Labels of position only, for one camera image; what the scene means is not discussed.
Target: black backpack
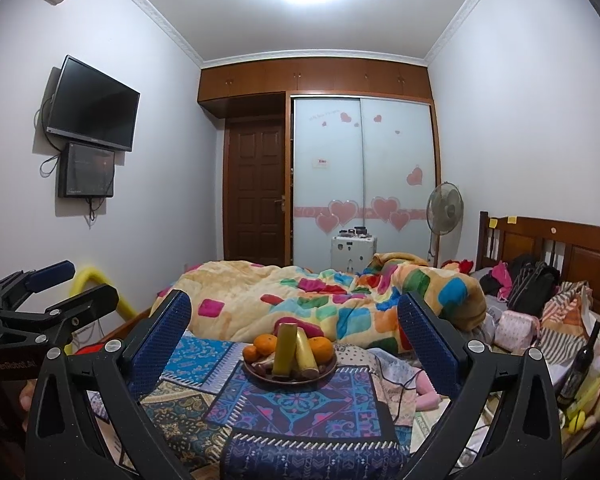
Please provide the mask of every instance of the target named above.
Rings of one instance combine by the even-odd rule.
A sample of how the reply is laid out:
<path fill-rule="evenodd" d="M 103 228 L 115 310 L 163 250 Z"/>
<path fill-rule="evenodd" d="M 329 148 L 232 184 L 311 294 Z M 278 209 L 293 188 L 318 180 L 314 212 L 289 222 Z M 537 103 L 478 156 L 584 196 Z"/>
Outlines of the black backpack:
<path fill-rule="evenodd" d="M 554 295 L 560 272 L 544 262 L 526 261 L 514 278 L 507 300 L 509 310 L 542 316 L 544 304 Z"/>

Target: black box on wall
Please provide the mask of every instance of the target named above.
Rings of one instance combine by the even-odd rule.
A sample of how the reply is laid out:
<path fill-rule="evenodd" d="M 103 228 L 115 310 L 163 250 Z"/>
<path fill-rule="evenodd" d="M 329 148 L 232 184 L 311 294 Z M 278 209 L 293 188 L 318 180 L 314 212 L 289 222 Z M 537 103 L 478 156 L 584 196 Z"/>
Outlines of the black box on wall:
<path fill-rule="evenodd" d="M 107 198 L 113 196 L 116 154 L 110 150 L 68 142 L 60 153 L 60 198 Z"/>

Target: wooden headboard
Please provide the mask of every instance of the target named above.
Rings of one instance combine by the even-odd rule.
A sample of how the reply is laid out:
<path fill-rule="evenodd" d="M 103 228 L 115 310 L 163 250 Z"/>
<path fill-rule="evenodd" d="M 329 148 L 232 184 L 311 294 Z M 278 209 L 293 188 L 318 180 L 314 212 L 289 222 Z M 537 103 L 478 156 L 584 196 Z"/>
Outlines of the wooden headboard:
<path fill-rule="evenodd" d="M 560 270 L 562 280 L 586 280 L 593 289 L 593 310 L 600 314 L 600 227 L 542 218 L 490 218 L 480 212 L 475 269 L 509 263 L 531 253 Z"/>

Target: wall-mounted television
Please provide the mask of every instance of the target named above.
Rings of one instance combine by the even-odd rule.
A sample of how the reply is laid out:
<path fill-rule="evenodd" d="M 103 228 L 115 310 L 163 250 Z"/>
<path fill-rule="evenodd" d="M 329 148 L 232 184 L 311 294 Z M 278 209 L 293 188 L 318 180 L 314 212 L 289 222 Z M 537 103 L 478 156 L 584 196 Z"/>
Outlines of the wall-mounted television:
<path fill-rule="evenodd" d="M 46 130 L 130 152 L 140 94 L 71 56 L 64 58 Z"/>

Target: brown bowl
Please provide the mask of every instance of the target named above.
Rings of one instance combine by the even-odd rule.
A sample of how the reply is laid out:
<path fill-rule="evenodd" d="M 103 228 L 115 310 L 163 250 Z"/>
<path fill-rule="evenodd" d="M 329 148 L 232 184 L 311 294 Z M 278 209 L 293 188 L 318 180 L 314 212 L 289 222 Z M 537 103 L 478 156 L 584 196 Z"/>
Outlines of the brown bowl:
<path fill-rule="evenodd" d="M 295 380 L 295 379 L 289 379 L 289 380 L 274 379 L 271 374 L 261 376 L 256 373 L 256 370 L 254 370 L 253 366 L 251 366 L 249 363 L 243 363 L 244 369 L 247 371 L 247 373 L 249 375 L 255 377 L 256 379 L 264 381 L 266 383 L 275 384 L 276 386 L 305 386 L 306 384 L 317 383 L 318 381 L 321 381 L 321 380 L 327 378 L 328 376 L 330 376 L 331 374 L 333 374 L 336 369 L 337 364 L 338 364 L 338 359 L 337 359 L 336 355 L 334 354 L 333 357 L 330 359 L 330 361 L 327 362 L 327 364 L 323 365 L 325 367 L 324 371 L 320 375 L 318 375 L 315 379 L 304 379 L 304 380 L 299 381 L 299 380 Z"/>

